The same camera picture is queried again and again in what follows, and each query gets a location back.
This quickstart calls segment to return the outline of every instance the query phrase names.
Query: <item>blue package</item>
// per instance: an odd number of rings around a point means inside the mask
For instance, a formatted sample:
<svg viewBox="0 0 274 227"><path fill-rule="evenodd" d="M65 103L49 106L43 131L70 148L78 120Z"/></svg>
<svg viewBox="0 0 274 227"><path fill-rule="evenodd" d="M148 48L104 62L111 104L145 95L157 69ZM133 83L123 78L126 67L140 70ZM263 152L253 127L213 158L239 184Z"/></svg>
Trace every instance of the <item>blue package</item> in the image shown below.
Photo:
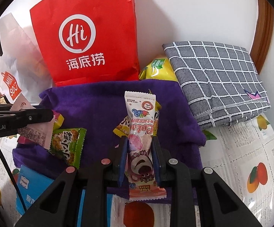
<svg viewBox="0 0 274 227"><path fill-rule="evenodd" d="M20 173L18 175L17 185L18 185L19 191L22 194L22 197L27 209L38 199L38 197L50 186L52 182L53 182L52 179L47 178L44 175L41 175L27 168L26 166L21 166ZM85 196L85 190L83 190L81 195L77 227L81 226L81 216L82 216L84 196ZM110 220L111 220L112 198L113 198L113 195L107 194L108 227L110 227ZM16 199L16 206L17 206L17 211L21 215L23 215L24 210L18 196Z"/></svg>

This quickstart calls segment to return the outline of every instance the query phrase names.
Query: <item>brown wooden trim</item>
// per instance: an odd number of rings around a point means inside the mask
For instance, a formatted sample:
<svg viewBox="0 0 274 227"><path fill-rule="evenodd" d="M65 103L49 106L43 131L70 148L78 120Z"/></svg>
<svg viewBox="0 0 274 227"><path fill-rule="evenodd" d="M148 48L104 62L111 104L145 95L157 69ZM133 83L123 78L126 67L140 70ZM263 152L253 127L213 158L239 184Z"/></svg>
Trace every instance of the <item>brown wooden trim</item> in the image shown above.
<svg viewBox="0 0 274 227"><path fill-rule="evenodd" d="M251 57L260 73L271 44L274 28L274 9L267 0L258 0L258 20Z"/></svg>

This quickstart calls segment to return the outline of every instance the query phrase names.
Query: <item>purple cloth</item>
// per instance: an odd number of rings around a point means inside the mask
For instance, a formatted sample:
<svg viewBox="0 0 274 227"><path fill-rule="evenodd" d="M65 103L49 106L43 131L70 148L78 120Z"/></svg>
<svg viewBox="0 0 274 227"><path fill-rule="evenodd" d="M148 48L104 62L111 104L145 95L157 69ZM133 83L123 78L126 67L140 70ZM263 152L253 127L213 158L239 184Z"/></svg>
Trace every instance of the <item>purple cloth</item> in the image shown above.
<svg viewBox="0 0 274 227"><path fill-rule="evenodd" d="M202 169L199 146L206 138L194 119L187 100L177 82L147 79L143 81L99 82L55 87L40 94L42 105L61 113L65 120L62 128L87 129L80 168L108 156L120 138L113 129L127 116L124 92L149 92L156 95L162 106L158 133L162 148L188 167ZM56 178L66 164L49 154L39 145L21 145L13 150L17 167L25 165L50 178ZM108 193L128 199L128 182L122 188L108 189Z"/></svg>

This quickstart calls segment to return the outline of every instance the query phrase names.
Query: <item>folded fabric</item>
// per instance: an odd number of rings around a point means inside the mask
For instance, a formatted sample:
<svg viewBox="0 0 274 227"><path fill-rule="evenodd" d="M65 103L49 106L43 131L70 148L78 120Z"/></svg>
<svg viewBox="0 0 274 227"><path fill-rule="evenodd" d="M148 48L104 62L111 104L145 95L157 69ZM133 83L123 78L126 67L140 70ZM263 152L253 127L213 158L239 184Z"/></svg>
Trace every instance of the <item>folded fabric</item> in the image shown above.
<svg viewBox="0 0 274 227"><path fill-rule="evenodd" d="M200 41L162 47L201 129L245 121L271 107L245 48Z"/></svg>
<svg viewBox="0 0 274 227"><path fill-rule="evenodd" d="M156 95L162 106L157 136L162 148L191 168L201 169L199 146L206 138L194 119L187 100L177 82L156 79L143 81L99 82L51 88L40 94L42 105L64 117L61 128L86 128L80 168L108 157L110 148L120 138L113 129L127 115L124 92L149 92ZM56 178L66 164L38 145L18 145L13 150L15 165L22 164L47 177ZM128 199L128 183L122 188L108 189L108 193ZM170 194L161 203L170 203Z"/></svg>

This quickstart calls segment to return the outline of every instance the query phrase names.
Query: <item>black cable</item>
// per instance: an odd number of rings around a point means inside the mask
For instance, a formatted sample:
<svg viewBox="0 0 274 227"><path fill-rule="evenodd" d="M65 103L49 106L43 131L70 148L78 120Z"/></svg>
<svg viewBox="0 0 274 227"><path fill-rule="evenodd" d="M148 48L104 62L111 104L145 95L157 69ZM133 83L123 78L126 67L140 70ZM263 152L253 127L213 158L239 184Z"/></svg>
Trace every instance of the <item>black cable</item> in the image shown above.
<svg viewBox="0 0 274 227"><path fill-rule="evenodd" d="M17 182L15 181L15 179L14 179L14 177L13 177L13 175L12 175L11 169L9 168L9 165L8 165L8 163L6 162L5 157L4 157L4 155L3 155L3 153L2 153L1 150L0 150L0 159L1 159L1 162L2 162L3 166L4 166L5 169L6 169L6 172L8 173L8 175L9 175L9 177L10 177L10 179L11 179L11 181L12 181L14 187L15 187L15 189L16 189L16 192L17 192L18 197L19 197L19 199L20 199L20 201L21 201L22 207L23 207L24 211L26 211L26 206L25 206L25 203L24 203L24 201L23 201L22 194L21 194L21 192L19 191Z"/></svg>

